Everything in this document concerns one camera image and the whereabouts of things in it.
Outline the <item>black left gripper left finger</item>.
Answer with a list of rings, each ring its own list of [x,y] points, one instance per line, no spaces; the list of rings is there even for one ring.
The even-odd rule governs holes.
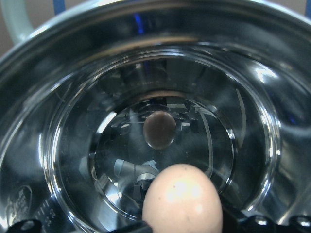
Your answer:
[[[82,233],[82,230],[70,225],[54,225],[50,230],[38,219],[26,219],[14,223],[7,229],[8,233]],[[140,221],[133,225],[108,231],[109,233],[151,233],[152,228],[145,222]]]

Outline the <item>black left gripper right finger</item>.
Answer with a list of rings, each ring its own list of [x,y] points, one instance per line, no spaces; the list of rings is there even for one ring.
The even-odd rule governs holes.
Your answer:
[[[224,233],[311,233],[310,216],[293,216],[288,225],[278,225],[265,216],[247,217],[242,211],[223,206]]]

